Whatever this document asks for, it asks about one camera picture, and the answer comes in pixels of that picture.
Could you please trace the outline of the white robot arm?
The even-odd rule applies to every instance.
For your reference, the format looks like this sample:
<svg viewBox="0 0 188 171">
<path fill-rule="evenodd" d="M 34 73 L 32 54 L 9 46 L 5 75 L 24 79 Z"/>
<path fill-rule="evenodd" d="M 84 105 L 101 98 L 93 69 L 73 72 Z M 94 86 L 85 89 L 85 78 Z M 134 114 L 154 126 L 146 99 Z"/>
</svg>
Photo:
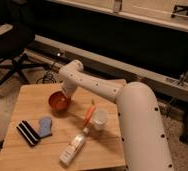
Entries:
<svg viewBox="0 0 188 171">
<path fill-rule="evenodd" d="M 71 97 L 80 86 L 117 105 L 127 171 L 175 171 L 158 101 L 142 82 L 119 84 L 83 72 L 73 60 L 59 70 L 62 92 Z"/>
</svg>

